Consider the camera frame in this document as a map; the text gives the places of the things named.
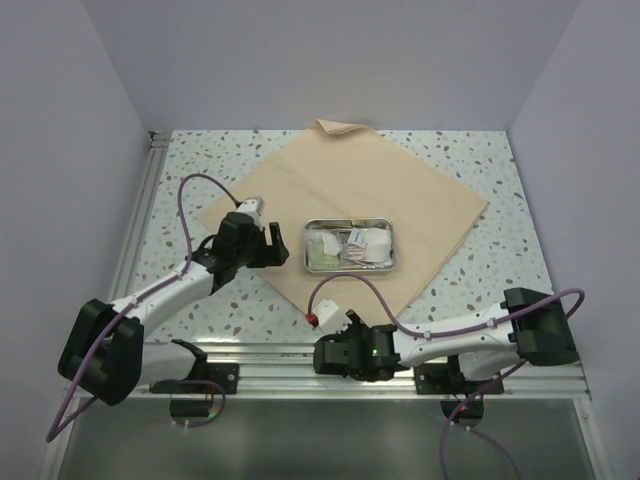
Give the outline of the green printed glove packet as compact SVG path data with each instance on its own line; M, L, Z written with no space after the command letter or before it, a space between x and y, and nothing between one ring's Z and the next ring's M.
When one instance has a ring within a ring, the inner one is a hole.
M341 252L338 256L325 255L321 233L307 241L307 265L313 271L337 270L341 265Z

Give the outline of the white gauze pad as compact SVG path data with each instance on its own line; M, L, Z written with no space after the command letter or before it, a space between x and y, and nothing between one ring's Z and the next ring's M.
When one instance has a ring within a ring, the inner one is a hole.
M363 238L365 241L365 261L385 263L391 259L392 235L389 230L380 228L365 229Z
M328 256L338 256L341 252L340 240L330 232L322 232L323 253Z

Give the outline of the purple printed glove packet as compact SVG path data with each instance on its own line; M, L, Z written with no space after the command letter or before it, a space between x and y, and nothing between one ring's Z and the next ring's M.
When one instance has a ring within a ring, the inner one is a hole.
M348 242L342 244L342 258L349 262L368 262L366 247L358 248Z

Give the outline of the stainless steel tray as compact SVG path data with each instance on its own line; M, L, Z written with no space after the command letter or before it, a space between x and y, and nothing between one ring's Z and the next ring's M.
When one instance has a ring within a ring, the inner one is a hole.
M397 263L392 222L384 217L319 218L303 229L309 273L388 273Z

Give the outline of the beige cloth mat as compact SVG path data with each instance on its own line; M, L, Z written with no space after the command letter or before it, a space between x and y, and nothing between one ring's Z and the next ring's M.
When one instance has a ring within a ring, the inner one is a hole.
M383 217L394 227L395 268L372 278L400 314L463 243L486 199L361 125L317 120L266 156L233 193L260 196L264 223L276 221L290 257L260 276L300 310L318 277L303 266L311 219Z

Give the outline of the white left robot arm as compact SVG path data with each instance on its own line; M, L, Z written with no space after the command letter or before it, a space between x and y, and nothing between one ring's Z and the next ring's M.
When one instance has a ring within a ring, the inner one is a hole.
M146 338L184 308L216 293L242 267L280 267L289 252L276 222L230 212L180 266L146 290L105 303L85 303L58 362L59 374L109 406L138 386L175 382L185 392L210 380L206 354L174 339L153 350Z

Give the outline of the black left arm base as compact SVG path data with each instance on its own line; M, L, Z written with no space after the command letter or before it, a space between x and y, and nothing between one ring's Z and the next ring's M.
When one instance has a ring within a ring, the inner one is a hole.
M140 383L153 394L168 394L171 420L185 428L206 426L226 407L226 396L237 391L239 365L211 363L208 354L184 340L146 351Z

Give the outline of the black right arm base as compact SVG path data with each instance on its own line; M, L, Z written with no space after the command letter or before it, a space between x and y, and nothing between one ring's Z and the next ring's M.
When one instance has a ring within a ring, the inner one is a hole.
M481 387L489 385L495 377L493 374L486 380L467 379L462 373L457 356L449 356L445 363L422 364L415 367L413 371L416 393L443 397L443 400L440 401L440 407L446 418L459 403ZM454 417L454 422L458 423L462 418L466 423L476 425L484 416L483 396L485 394L502 394L503 392L503 382L494 383L484 393L476 395L469 405L463 406Z

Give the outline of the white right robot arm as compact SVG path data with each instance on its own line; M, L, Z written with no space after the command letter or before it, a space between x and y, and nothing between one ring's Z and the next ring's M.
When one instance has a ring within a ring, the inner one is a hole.
M577 362L569 325L573 313L564 309L560 295L512 288L503 301L468 315L409 327L370 327L355 311L324 300L310 315L322 334L314 344L313 370L376 382L447 358L454 360L445 369L447 384L464 393L520 362L538 367Z

